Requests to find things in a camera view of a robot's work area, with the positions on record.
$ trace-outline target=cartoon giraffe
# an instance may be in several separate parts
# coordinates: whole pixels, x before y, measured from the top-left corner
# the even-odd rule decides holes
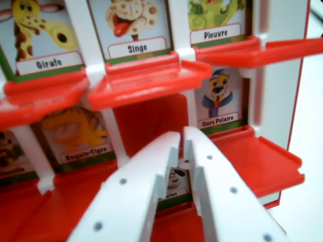
[[[40,5],[37,0],[11,0],[11,9],[0,11],[0,23],[14,18],[16,61],[33,58],[32,35],[40,35],[45,31],[61,48],[74,50],[77,38],[73,28],[63,22],[44,19],[39,16],[40,11],[55,13],[64,9],[59,4]]]
[[[107,25],[116,37],[130,34],[134,41],[138,34],[152,29],[158,20],[157,6],[145,0],[111,0],[105,13]]]

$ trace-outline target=printed label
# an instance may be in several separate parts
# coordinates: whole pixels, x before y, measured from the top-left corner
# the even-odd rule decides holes
[[[171,50],[166,0],[88,0],[106,60]]]
[[[199,129],[215,126],[215,125],[220,125],[220,124],[225,124],[228,122],[236,121],[238,120],[239,115],[237,112],[231,113],[231,114],[225,114],[222,116],[214,117],[214,118],[209,118],[206,120],[201,120],[197,123],[197,127]]]
[[[213,66],[213,74],[195,89],[197,126],[207,134],[237,128],[229,123],[242,118],[243,78],[238,69]]]
[[[0,178],[34,171],[14,134],[0,132]]]
[[[61,158],[63,162],[70,162],[74,160],[80,160],[92,156],[97,156],[103,153],[108,153],[110,151],[112,151],[111,146],[109,144],[104,144],[96,146],[95,148],[88,148],[82,151],[64,154]]]
[[[99,112],[69,107],[46,116],[40,125],[59,164],[112,152]]]
[[[34,168],[32,165],[28,162],[20,162],[19,166],[13,165],[7,168],[2,168],[0,170],[0,178],[5,178],[13,175],[19,175],[23,173],[27,173],[30,171],[33,171]]]
[[[246,33],[246,1],[187,0],[187,4],[192,45],[207,47],[212,43],[202,43],[218,44],[220,39],[232,42]]]
[[[136,42],[110,45],[108,47],[108,52],[111,58],[119,58],[128,55],[148,53],[162,49],[166,49],[165,38],[156,37],[152,39],[139,40]]]
[[[180,195],[184,195],[186,194],[186,189],[185,188],[182,188],[182,189],[179,189],[179,190],[176,190],[176,191],[167,191],[167,194],[166,194],[166,197],[165,198],[159,198],[158,201],[164,201],[164,200],[167,200],[169,198],[174,198],[174,197],[178,197]]]
[[[26,74],[82,65],[80,49],[64,1],[0,1],[0,55],[10,80]]]
[[[81,64],[82,59],[80,54],[73,51],[17,62],[16,67],[20,75],[25,75]]]
[[[241,26],[239,23],[210,29],[195,30],[191,32],[191,44],[234,37],[240,34]]]

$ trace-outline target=gray dot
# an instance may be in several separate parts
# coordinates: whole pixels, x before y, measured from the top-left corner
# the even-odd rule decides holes
[[[264,239],[264,241],[272,241],[272,237],[269,235],[269,234],[265,234],[264,236],[263,236],[263,239]]]
[[[238,192],[238,190],[237,190],[235,187],[231,187],[231,188],[230,188],[230,192],[232,192],[232,193],[237,193],[237,192]]]
[[[124,179],[124,178],[122,178],[122,179],[120,180],[120,184],[121,184],[121,185],[125,184],[126,182],[127,182],[127,180],[126,180],[126,179]]]
[[[101,230],[103,227],[102,223],[101,222],[96,222],[95,225],[94,225],[94,230],[95,231],[99,231]]]

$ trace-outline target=white background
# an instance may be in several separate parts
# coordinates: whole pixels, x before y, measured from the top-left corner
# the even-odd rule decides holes
[[[323,25],[313,15],[307,38]],[[323,241],[323,54],[304,59],[289,151],[302,158],[305,182],[284,190],[281,204],[269,209],[292,242]]]

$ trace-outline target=red plastic flap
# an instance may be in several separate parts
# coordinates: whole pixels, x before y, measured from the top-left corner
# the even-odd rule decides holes
[[[257,197],[304,181],[304,175],[298,172],[301,159],[263,137],[255,137],[250,126],[222,132],[210,139]]]
[[[260,48],[260,40],[255,38],[221,45],[221,50],[214,47],[198,50],[196,59],[225,67],[258,68],[323,52],[322,38],[268,42],[266,48]]]
[[[88,95],[94,110],[146,101],[195,89],[211,75],[208,64],[179,62],[175,53],[107,65],[106,76]]]
[[[8,82],[7,97],[0,99],[0,129],[31,124],[45,115],[77,104],[89,87],[85,72]]]

